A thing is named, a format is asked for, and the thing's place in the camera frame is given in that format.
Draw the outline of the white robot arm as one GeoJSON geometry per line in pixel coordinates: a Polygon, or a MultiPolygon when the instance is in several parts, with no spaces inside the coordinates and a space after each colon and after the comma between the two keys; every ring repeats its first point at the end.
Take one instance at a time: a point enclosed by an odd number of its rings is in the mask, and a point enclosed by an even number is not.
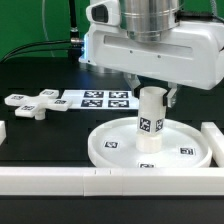
{"type": "Polygon", "coordinates": [[[140,77],[210,90],[224,80],[224,19],[189,12],[179,0],[91,0],[79,62],[124,74],[134,96],[140,77]]]}

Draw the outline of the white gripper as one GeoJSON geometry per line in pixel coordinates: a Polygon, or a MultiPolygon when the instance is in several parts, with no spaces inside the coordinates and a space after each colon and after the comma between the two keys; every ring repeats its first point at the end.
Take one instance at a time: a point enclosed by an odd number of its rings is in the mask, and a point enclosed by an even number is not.
{"type": "Polygon", "coordinates": [[[163,105],[172,108],[177,84],[210,90],[224,79],[224,25],[183,21],[158,42],[141,43],[118,27],[93,24],[85,36],[85,62],[125,72],[135,98],[143,88],[137,75],[172,82],[163,96],[163,105]]]}

